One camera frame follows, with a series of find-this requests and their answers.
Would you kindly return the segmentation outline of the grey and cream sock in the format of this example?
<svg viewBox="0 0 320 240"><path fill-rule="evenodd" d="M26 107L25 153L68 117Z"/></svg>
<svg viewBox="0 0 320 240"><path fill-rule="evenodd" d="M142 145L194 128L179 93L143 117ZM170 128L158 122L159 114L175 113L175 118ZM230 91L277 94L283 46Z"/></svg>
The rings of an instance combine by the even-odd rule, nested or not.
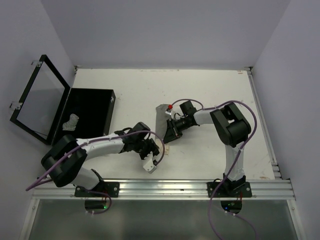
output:
<svg viewBox="0 0 320 240"><path fill-rule="evenodd" d="M161 140L164 140L167 131L167 120L171 119L171 113L167 113L168 104L160 104L155 108L156 119L155 119L155 133L158 135L155 137L155 143L160 148L160 153L163 152Z"/></svg>

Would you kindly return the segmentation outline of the grey striped underwear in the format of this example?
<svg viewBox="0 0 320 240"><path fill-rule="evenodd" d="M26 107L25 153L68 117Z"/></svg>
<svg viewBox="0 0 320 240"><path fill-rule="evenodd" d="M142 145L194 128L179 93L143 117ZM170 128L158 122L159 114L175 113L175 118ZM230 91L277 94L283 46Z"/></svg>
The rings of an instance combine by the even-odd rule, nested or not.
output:
<svg viewBox="0 0 320 240"><path fill-rule="evenodd" d="M76 114L72 113L69 117L69 120L62 124L62 130L74 132L76 130L78 121L79 117Z"/></svg>

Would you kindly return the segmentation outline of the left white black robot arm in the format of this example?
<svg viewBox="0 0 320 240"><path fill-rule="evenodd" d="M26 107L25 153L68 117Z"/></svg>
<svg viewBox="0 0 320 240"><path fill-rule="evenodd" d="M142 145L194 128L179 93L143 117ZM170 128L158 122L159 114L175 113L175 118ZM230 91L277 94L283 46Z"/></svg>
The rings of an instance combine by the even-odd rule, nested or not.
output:
<svg viewBox="0 0 320 240"><path fill-rule="evenodd" d="M92 196L107 192L106 182L94 169L83 166L85 161L103 155L135 152L142 160L145 171L152 173L164 157L164 147L159 147L150 137L153 132L143 122L109 135L94 138L62 137L42 158L41 165L56 187L72 184Z"/></svg>

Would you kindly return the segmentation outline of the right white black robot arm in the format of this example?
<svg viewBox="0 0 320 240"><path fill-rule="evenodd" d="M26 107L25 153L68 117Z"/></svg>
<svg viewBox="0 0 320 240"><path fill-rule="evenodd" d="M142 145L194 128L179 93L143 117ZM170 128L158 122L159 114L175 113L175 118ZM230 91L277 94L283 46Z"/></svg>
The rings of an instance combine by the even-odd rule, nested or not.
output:
<svg viewBox="0 0 320 240"><path fill-rule="evenodd" d="M200 125L214 125L220 141L225 146L226 164L223 179L207 183L209 197L235 198L241 195L246 184L244 170L244 144L248 142L251 126L235 103L230 102L221 108L197 110L191 100L180 104L182 116L176 119L172 114L166 120L165 144L179 139L183 131Z"/></svg>

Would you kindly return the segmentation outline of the black open storage case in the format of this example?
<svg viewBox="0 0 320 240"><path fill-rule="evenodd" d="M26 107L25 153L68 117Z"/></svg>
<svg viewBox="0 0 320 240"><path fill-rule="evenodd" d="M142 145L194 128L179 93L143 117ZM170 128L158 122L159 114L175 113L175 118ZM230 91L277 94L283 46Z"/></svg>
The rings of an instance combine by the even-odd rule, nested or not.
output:
<svg viewBox="0 0 320 240"><path fill-rule="evenodd" d="M112 89L69 86L49 57L41 55L10 121L47 146L65 135L95 138L108 135L116 102ZM63 131L71 114L79 117L75 131Z"/></svg>

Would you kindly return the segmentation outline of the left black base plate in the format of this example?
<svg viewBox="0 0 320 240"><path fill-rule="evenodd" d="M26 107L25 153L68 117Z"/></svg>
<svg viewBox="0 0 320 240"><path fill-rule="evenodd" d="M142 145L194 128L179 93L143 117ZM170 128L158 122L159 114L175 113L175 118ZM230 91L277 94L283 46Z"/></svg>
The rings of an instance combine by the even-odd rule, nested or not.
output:
<svg viewBox="0 0 320 240"><path fill-rule="evenodd" d="M84 198L99 198L108 195L111 198L117 198L119 196L120 183L117 181L103 181L98 183L93 189L86 189L84 187L77 186L75 188L75 197Z"/></svg>

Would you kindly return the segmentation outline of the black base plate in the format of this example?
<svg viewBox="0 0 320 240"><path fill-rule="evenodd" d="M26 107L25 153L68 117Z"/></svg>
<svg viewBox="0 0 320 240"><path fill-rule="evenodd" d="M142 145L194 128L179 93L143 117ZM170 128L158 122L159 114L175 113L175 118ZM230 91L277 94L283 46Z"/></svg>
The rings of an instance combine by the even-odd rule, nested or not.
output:
<svg viewBox="0 0 320 240"><path fill-rule="evenodd" d="M219 181L216 182L207 182L207 193L208 197L210 198L212 196L212 193L216 189L216 187L219 185ZM214 198L251 198L253 196L251 185L249 182L245 182L244 184L240 185L239 187L232 188L230 186L227 186L227 184L224 182L215 192Z"/></svg>
<svg viewBox="0 0 320 240"><path fill-rule="evenodd" d="M75 188L75 197L84 198L99 198L108 195L111 198L117 198L119 196L120 183L117 181L103 181L98 183L93 189L86 189L84 187L77 186Z"/></svg>

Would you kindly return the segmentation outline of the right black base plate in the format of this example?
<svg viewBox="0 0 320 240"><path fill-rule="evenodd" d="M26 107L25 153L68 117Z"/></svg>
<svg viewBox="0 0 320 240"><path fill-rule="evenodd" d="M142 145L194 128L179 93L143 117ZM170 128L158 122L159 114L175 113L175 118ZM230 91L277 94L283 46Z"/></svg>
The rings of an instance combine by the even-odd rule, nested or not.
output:
<svg viewBox="0 0 320 240"><path fill-rule="evenodd" d="M207 182L207 193L208 197L210 198L212 196L212 193L216 189L216 187L219 185L219 181L216 182ZM224 182L215 192L214 198L251 198L253 196L251 185L249 182L245 182L244 184L240 185L239 187L232 188L230 186L227 186L227 184Z"/></svg>

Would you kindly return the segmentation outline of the aluminium right side rail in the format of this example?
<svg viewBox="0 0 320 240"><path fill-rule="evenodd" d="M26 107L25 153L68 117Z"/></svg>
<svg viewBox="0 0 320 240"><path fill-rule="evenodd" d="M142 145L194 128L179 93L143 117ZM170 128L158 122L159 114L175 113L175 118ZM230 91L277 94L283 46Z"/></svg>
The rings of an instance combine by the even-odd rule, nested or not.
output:
<svg viewBox="0 0 320 240"><path fill-rule="evenodd" d="M266 147L267 147L267 150L268 150L268 155L269 155L269 158L270 158L270 164L272 166L273 175L274 175L274 178L276 180L282 180L283 178L282 178L282 174L281 174L281 171L280 171L280 167L279 167L278 161L277 161L276 156L275 156L274 148L273 148L272 141L271 141L271 138L270 138L270 134L269 134L269 131L268 131L268 128L267 128L267 124L266 124L264 113L263 113L263 110L262 110L262 107L261 107L261 103L260 103L260 100L259 100L258 92L256 90L255 81L254 81L254 78L253 78L253 67L252 66L248 67L246 69L246 72L247 72L247 75L248 75L251 91L252 91L252 94L253 94L254 102L255 102L255 105L256 105L256 108L257 108L257 112L258 112L258 116L259 116L259 119L260 119L260 125L261 125L261 128L262 128L262 132L263 132L263 135L264 135L264 140L265 140Z"/></svg>

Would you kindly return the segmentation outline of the aluminium rail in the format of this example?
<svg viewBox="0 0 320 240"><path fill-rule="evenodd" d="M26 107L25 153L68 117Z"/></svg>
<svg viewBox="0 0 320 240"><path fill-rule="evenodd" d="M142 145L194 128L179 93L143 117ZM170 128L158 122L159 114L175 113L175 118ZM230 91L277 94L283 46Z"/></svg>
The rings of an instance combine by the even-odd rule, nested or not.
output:
<svg viewBox="0 0 320 240"><path fill-rule="evenodd" d="M115 200L208 200L208 180L159 180L159 179L106 179L118 183ZM250 180L250 186L234 197L214 200L294 200L290 180ZM74 200L75 187L71 184L57 188L50 182L36 187L32 198L38 200Z"/></svg>
<svg viewBox="0 0 320 240"><path fill-rule="evenodd" d="M269 131L268 131L268 128L267 128L267 124L266 124L264 113L263 113L263 110L262 110L262 107L261 107L261 103L260 103L260 100L259 100L258 92L256 90L255 81L254 81L254 78L253 78L253 67L252 66L248 67L246 69L246 72L247 72L247 75L248 75L251 91L252 91L252 94L253 94L254 102L255 102L255 105L256 105L256 108L257 108L257 112L258 112L258 116L259 116L259 119L260 119L260 125L261 125L261 128L262 128L262 132L263 132L263 135L264 135L264 140L265 140L266 147L267 147L267 150L268 150L268 155L269 155L269 158L270 158L270 164L272 166L273 175L274 175L274 178L276 180L282 180L283 178L282 178L282 174L281 174L281 171L280 171L280 167L279 167L278 161L277 161L276 156L275 156L274 148L273 148L272 141L271 141L271 138L270 138L270 134L269 134Z"/></svg>

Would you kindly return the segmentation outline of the aluminium front rail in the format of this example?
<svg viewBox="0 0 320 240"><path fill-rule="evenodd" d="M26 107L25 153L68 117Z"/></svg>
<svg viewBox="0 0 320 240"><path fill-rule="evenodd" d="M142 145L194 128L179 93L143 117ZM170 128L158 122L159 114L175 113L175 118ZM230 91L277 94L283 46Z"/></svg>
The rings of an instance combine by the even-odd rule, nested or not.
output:
<svg viewBox="0 0 320 240"><path fill-rule="evenodd" d="M118 183L115 200L208 200L208 180L159 180L159 179L106 179ZM234 197L214 200L294 200L290 180L250 180L250 186ZM36 187L32 198L38 200L74 200L75 187L71 184L57 188L50 182Z"/></svg>

